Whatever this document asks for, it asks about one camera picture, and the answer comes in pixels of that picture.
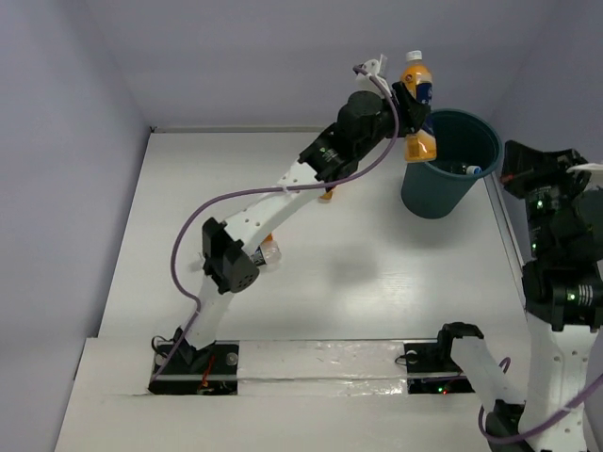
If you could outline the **tall orange blue-label bottle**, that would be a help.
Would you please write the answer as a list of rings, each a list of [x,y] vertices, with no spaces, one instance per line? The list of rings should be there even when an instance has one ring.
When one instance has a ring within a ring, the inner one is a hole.
[[[437,143],[432,126],[432,73],[426,66],[422,52],[413,50],[406,54],[406,69],[400,81],[421,107],[414,105],[415,131],[406,136],[405,159],[408,163],[433,161],[437,156]]]

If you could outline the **crushed clear plastic bottle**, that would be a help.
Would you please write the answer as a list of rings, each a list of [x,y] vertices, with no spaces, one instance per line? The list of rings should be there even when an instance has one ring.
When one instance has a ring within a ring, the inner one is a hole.
[[[471,165],[464,162],[451,162],[448,171],[457,175],[476,175],[482,172],[478,165]]]

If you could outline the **small orange juice bottle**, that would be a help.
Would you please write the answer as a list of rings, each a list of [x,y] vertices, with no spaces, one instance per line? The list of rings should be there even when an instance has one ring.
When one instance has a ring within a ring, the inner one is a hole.
[[[318,200],[319,200],[320,202],[330,202],[330,201],[332,200],[333,196],[334,196],[334,189],[333,189],[333,188],[330,188],[330,189],[327,189],[327,190],[325,191],[325,193],[324,193],[324,194],[322,194],[322,195],[321,195],[321,196],[318,198]]]

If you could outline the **small clear dark-label bottle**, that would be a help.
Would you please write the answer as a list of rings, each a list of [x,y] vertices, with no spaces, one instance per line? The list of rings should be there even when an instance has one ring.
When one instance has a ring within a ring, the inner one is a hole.
[[[253,263],[266,271],[275,270],[281,263],[282,254],[276,241],[263,242],[252,254]]]

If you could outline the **clear orange-label bottle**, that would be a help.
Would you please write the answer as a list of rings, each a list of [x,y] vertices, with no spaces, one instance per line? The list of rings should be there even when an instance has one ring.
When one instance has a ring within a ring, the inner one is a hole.
[[[267,237],[266,237],[266,238],[265,238],[265,239],[264,239],[264,240],[261,242],[261,244],[262,244],[263,242],[268,242],[268,241],[271,241],[271,240],[276,241],[276,240],[273,238],[272,234],[269,234],[269,235],[268,235],[268,236],[267,236]],[[203,266],[204,266],[204,258],[203,258],[203,255],[202,255],[201,253],[199,253],[199,254],[198,254],[197,259],[196,259],[194,262],[192,262],[191,264],[189,264],[189,265],[188,265],[188,270],[189,270],[190,272],[199,272],[199,271],[201,271],[201,270],[203,269]]]

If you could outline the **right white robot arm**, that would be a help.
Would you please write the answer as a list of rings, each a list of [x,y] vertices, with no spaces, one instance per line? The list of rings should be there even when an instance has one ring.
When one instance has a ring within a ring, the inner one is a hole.
[[[481,401],[478,427],[493,451],[583,451],[584,401],[597,389],[586,379],[602,331],[601,171],[576,150],[542,152],[505,145],[500,181],[526,205],[531,258],[522,268],[530,374],[516,391],[486,346],[462,322],[442,327],[433,357],[459,367]]]

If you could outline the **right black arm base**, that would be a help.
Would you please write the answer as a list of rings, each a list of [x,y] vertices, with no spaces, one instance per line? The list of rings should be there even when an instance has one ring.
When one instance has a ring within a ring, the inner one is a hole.
[[[451,359],[453,341],[466,336],[484,338],[476,325],[452,322],[442,326],[435,341],[404,344],[395,364],[406,369],[407,389],[411,395],[474,392],[462,369]]]

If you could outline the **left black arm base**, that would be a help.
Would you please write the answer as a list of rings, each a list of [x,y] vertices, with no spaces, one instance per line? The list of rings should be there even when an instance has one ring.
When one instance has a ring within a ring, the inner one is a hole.
[[[160,335],[152,338],[155,362],[149,392],[165,396],[235,396],[239,342],[217,341],[197,350],[184,340],[160,371],[181,333],[178,328],[172,339]]]

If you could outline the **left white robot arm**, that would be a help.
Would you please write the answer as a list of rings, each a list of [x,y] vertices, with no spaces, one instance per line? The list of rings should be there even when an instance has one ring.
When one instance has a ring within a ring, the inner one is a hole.
[[[264,239],[307,203],[328,189],[363,176],[359,163],[384,139],[417,132],[431,107],[397,82],[392,88],[358,90],[273,186],[256,188],[256,201],[202,227],[203,280],[198,295],[186,292],[196,307],[174,335],[176,361],[189,372],[203,369],[217,328],[234,294],[259,276],[252,256]]]

